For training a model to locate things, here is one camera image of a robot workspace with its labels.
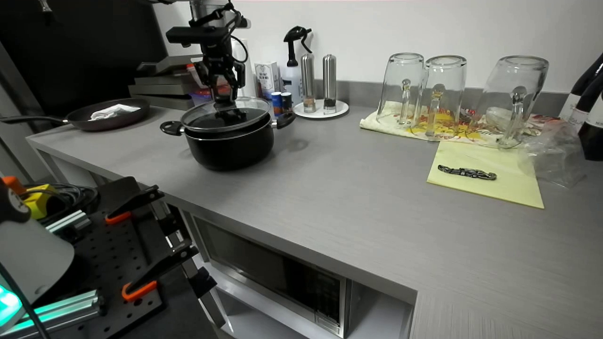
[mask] pot lid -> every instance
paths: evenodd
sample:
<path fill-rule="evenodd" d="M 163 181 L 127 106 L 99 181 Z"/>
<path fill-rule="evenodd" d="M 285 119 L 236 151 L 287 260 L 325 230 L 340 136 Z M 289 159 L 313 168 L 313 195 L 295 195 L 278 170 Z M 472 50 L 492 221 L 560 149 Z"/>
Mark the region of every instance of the pot lid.
<path fill-rule="evenodd" d="M 185 134 L 197 138 L 223 138 L 257 130 L 270 121 L 270 114 L 253 108 L 227 108 L 219 112 L 191 112 Z"/>

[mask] cup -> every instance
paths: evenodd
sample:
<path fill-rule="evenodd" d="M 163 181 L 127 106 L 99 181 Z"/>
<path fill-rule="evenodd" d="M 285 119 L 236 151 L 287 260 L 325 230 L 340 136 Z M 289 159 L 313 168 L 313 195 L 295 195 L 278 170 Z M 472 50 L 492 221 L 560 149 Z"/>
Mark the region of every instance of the cup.
<path fill-rule="evenodd" d="M 383 76 L 377 121 L 385 125 L 413 127 L 421 108 L 425 76 L 426 68 L 423 55 L 393 55 Z"/>
<path fill-rule="evenodd" d="M 440 55 L 428 61 L 428 83 L 423 102 L 428 108 L 426 138 L 438 142 L 457 134 L 466 91 L 468 61 L 460 55 Z"/>
<path fill-rule="evenodd" d="M 523 142 L 523 130 L 547 80 L 549 61 L 511 55 L 496 63 L 477 112 L 504 149 Z"/>

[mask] green light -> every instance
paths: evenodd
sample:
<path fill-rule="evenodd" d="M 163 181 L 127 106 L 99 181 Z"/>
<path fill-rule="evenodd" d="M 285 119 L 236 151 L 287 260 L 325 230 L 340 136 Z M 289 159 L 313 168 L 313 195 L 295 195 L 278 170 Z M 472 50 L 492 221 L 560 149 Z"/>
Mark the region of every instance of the green light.
<path fill-rule="evenodd" d="M 0 328 L 16 319 L 23 304 L 12 291 L 0 285 Z"/>

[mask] spray bottle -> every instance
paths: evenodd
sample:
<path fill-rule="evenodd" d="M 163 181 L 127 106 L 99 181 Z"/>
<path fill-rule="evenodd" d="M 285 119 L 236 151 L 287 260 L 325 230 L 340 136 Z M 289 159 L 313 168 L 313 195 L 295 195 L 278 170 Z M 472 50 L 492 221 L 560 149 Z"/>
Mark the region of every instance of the spray bottle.
<path fill-rule="evenodd" d="M 313 53 L 308 46 L 306 40 L 311 34 L 311 29 L 304 29 L 304 27 L 295 27 L 287 33 L 285 40 L 289 46 L 289 61 L 287 61 L 287 68 L 283 72 L 283 85 L 285 85 L 285 93 L 293 95 L 293 104 L 300 104 L 302 102 L 302 95 L 304 95 L 304 87 L 302 87 L 302 68 L 298 65 L 296 59 L 296 50 L 295 50 L 295 42 L 302 40 L 302 46 L 308 53 Z"/>

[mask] pot handle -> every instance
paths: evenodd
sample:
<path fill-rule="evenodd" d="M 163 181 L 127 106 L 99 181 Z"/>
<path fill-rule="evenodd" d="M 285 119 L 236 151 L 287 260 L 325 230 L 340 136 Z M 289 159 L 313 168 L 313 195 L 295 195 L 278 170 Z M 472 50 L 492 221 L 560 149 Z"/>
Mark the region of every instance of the pot handle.
<path fill-rule="evenodd" d="M 283 117 L 279 117 L 278 119 L 278 129 L 281 130 L 281 129 L 287 129 L 291 123 L 295 123 L 296 121 L 296 115 L 295 114 L 287 114 L 287 115 L 283 115 Z"/>
<path fill-rule="evenodd" d="M 165 121 L 159 129 L 168 136 L 183 136 L 183 123 L 180 121 Z"/>
<path fill-rule="evenodd" d="M 44 115 L 44 117 L 40 117 L 40 115 L 31 115 L 31 117 L 0 117 L 0 123 L 4 123 L 4 125 L 21 125 L 21 123 L 33 123 L 33 121 L 53 121 L 53 123 L 63 123 L 63 125 L 67 125 L 68 121 L 67 119 L 61 119 L 61 117 L 50 117 L 50 115 Z"/>

